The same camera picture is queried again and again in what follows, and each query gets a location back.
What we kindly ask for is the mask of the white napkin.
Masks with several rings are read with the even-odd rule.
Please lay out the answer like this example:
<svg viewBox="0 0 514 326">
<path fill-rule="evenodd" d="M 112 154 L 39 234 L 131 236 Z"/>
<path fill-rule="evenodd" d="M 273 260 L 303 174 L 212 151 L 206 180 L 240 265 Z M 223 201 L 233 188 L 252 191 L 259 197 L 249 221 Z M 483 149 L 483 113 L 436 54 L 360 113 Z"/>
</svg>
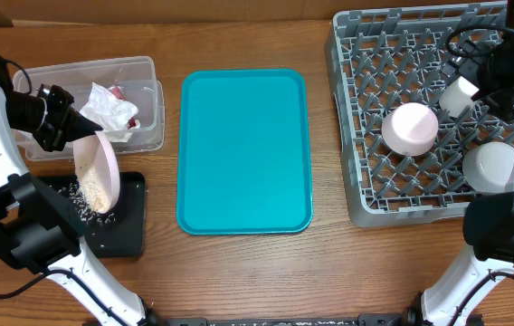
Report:
<svg viewBox="0 0 514 326">
<path fill-rule="evenodd" d="M 126 143 L 132 136 L 127 123 L 130 118 L 136 118 L 138 107 L 127 99 L 118 100 L 108 88 L 93 83 L 89 99 L 80 109 L 80 114 L 99 124 L 110 142 Z"/>
</svg>

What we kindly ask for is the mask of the white round plate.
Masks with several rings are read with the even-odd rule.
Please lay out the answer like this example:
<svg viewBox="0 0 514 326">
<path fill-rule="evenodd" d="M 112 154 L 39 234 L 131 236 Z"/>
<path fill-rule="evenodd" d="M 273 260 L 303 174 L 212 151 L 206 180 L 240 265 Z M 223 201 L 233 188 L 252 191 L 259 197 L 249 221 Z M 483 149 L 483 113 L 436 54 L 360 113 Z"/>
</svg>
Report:
<svg viewBox="0 0 514 326">
<path fill-rule="evenodd" d="M 90 209 L 108 213 L 119 200 L 120 173 L 116 154 L 103 131 L 72 143 L 75 174 Z"/>
</svg>

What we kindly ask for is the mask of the white paper cup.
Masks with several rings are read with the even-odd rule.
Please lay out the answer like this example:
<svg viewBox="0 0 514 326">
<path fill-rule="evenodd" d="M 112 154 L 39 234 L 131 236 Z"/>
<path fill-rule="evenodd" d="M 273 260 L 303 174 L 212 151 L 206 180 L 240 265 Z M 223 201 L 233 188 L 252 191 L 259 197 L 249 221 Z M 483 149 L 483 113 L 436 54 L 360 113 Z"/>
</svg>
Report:
<svg viewBox="0 0 514 326">
<path fill-rule="evenodd" d="M 443 110 L 447 110 L 452 118 L 460 116 L 462 111 L 474 104 L 471 97 L 479 90 L 477 86 L 459 77 L 453 81 L 443 92 L 439 99 L 439 105 Z"/>
</svg>

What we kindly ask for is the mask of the red sauce packet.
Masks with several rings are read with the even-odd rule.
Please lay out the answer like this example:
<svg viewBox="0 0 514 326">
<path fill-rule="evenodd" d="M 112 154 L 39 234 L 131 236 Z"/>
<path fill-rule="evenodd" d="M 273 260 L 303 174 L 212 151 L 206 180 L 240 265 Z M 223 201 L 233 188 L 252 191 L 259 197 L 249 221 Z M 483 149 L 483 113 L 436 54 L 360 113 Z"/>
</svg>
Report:
<svg viewBox="0 0 514 326">
<path fill-rule="evenodd" d="M 110 91 L 118 100 L 120 101 L 126 101 L 126 97 L 123 91 L 123 88 L 118 85 L 113 85 L 108 88 L 108 91 Z M 140 122 L 132 117 L 128 120 L 127 127 L 128 129 L 135 129 L 138 128 L 140 125 Z"/>
</svg>

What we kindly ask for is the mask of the grey small bowl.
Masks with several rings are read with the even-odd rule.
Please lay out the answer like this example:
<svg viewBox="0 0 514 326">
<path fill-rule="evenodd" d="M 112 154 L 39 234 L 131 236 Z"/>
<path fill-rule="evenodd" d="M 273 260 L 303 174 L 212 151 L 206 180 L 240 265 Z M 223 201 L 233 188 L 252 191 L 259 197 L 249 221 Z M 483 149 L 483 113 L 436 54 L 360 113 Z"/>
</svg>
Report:
<svg viewBox="0 0 514 326">
<path fill-rule="evenodd" d="M 489 142 L 470 150 L 462 162 L 462 174 L 477 192 L 496 194 L 505 186 L 514 167 L 514 148 L 502 142 Z"/>
</svg>

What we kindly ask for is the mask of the pink bowl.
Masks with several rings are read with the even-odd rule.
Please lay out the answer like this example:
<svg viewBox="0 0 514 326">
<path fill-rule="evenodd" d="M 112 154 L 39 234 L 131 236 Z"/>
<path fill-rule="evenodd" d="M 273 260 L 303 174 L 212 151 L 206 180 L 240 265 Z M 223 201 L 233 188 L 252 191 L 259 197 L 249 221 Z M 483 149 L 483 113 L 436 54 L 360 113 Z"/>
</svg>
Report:
<svg viewBox="0 0 514 326">
<path fill-rule="evenodd" d="M 439 121 L 427 106 L 409 102 L 392 110 L 383 119 L 381 134 L 386 145 L 405 156 L 420 156 L 431 149 Z"/>
</svg>

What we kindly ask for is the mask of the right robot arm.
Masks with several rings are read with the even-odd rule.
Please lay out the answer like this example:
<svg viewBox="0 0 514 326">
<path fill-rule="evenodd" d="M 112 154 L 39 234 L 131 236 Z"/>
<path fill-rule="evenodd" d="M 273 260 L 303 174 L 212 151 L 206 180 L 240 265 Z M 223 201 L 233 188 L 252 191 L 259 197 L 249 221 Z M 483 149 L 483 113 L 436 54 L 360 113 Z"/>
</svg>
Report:
<svg viewBox="0 0 514 326">
<path fill-rule="evenodd" d="M 469 23 L 451 38 L 475 30 L 497 30 L 499 44 L 465 41 L 444 43 L 459 58 L 456 74 L 477 87 L 491 115 L 514 120 L 514 0 L 506 6 L 502 25 Z M 514 166 L 503 192 L 479 197 L 466 208 L 462 233 L 466 242 L 459 255 L 432 287 L 420 292 L 402 313 L 401 325 L 481 325 L 476 306 L 503 280 L 514 280 Z"/>
</svg>

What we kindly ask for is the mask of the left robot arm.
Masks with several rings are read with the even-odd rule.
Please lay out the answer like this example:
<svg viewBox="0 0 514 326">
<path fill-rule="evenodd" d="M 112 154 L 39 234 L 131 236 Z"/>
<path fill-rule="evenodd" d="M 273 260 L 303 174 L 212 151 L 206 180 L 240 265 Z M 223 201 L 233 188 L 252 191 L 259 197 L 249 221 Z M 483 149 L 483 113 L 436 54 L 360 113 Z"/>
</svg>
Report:
<svg viewBox="0 0 514 326">
<path fill-rule="evenodd" d="M 137 294 L 111 275 L 89 248 L 74 205 L 34 177 L 13 132 L 33 135 L 48 152 L 69 142 L 103 139 L 99 124 L 73 107 L 63 88 L 42 86 L 37 93 L 14 90 L 0 56 L 0 260 L 34 279 L 0 300 L 13 298 L 49 279 L 81 303 L 102 325 L 160 325 L 162 319 Z"/>
</svg>

